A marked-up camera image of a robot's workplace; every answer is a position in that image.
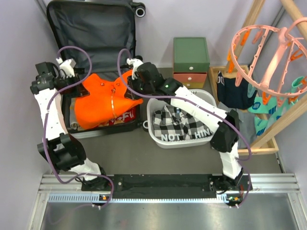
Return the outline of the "black white plaid shirt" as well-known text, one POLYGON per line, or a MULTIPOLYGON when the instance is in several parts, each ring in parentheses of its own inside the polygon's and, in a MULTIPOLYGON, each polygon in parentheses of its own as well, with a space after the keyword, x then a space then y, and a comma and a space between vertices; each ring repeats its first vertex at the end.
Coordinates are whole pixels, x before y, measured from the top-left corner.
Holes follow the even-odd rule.
POLYGON ((213 135, 199 119, 168 104, 153 113, 152 121, 154 136, 162 141, 194 140, 213 135))

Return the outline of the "orange garment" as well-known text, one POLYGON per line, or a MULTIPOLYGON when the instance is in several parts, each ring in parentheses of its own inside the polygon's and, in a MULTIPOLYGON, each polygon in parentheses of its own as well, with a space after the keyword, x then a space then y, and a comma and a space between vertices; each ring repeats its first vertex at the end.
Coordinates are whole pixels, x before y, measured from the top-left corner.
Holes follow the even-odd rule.
POLYGON ((129 70, 122 74, 123 78, 108 81, 93 73, 82 83, 89 94, 76 98, 74 107, 76 121, 81 128, 96 128, 143 103, 143 99, 125 96, 125 83, 131 75, 132 70, 129 70))

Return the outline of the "white plastic basin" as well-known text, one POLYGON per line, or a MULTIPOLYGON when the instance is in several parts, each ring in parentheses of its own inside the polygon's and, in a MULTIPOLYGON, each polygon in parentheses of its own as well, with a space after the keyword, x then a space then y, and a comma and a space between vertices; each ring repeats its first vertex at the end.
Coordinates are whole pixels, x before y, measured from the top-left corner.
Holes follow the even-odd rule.
POLYGON ((174 148, 185 148, 185 147, 193 147, 199 145, 207 144, 211 138, 211 136, 205 136, 205 134, 209 133, 209 130, 205 132, 201 132, 197 135, 197 137, 201 137, 199 139, 191 139, 191 140, 177 140, 177 137, 174 135, 170 135, 171 141, 168 141, 169 135, 164 135, 162 139, 158 139, 154 135, 154 124, 153 124, 153 116, 154 112, 160 110, 166 105, 166 102, 159 101, 157 99, 149 99, 146 107, 147 113, 147 121, 143 128, 149 132, 150 137, 156 142, 156 144, 163 149, 174 149, 174 148))

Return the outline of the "black and white suitcase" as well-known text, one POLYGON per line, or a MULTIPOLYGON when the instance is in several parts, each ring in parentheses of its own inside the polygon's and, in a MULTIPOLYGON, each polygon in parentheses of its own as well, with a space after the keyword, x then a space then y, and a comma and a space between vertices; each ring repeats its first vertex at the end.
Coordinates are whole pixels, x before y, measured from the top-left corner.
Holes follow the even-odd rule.
POLYGON ((135 55, 135 18, 145 14, 139 0, 52 0, 47 5, 58 47, 82 48, 91 58, 92 71, 110 81, 118 77, 119 51, 127 48, 135 55))

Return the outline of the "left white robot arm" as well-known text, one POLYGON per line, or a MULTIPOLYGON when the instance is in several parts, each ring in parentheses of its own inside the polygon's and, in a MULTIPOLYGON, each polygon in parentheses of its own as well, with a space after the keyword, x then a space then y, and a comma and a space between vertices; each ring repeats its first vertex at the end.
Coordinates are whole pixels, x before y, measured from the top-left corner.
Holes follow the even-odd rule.
POLYGON ((87 158, 83 145, 67 131, 58 93, 66 82, 59 79, 53 63, 42 62, 35 67, 38 75, 30 90, 39 105, 44 127, 43 142, 37 146, 39 153, 53 172, 76 173, 75 180, 82 183, 84 190, 106 189, 109 179, 105 171, 87 158))

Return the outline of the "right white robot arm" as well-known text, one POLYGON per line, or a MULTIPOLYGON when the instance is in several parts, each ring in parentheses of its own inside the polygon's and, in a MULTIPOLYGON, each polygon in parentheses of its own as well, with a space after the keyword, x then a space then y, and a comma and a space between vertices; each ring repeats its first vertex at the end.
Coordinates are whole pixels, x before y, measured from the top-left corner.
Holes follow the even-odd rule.
POLYGON ((211 105, 173 78, 164 79, 150 62, 129 58, 127 65, 132 70, 131 90, 135 95, 154 98, 177 107, 200 120, 212 131, 210 145, 220 154, 225 186, 231 190, 240 186, 243 169, 238 162, 238 113, 211 105))

